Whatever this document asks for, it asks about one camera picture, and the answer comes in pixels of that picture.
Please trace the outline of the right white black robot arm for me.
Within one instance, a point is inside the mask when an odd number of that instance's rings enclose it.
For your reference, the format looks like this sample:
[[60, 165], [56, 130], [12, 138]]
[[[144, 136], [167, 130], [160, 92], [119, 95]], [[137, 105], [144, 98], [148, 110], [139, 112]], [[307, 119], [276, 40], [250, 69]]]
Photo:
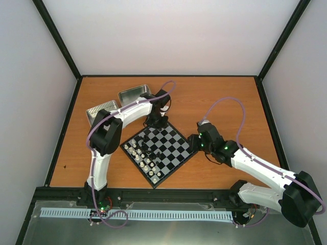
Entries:
[[294, 173], [277, 167], [250, 152], [237, 141], [224, 140], [217, 128], [205, 120], [197, 125], [197, 134], [188, 137], [192, 150], [212, 156], [218, 164], [241, 170], [260, 180], [266, 187], [238, 181], [230, 197], [237, 206], [256, 204], [280, 212], [286, 220], [305, 227], [314, 215], [323, 214], [326, 204], [315, 182], [305, 171]]

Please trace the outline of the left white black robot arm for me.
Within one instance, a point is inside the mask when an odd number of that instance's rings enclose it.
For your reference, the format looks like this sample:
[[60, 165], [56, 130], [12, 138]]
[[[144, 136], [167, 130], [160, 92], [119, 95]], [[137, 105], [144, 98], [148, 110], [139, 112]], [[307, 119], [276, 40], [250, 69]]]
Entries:
[[134, 102], [112, 110], [100, 110], [91, 125], [86, 146], [91, 150], [89, 176], [85, 182], [85, 192], [94, 205], [106, 201], [107, 171], [111, 155], [120, 145], [122, 129], [135, 120], [146, 117], [145, 125], [160, 129], [168, 121], [164, 107], [171, 100], [170, 93], [160, 90], [152, 95], [143, 93]]

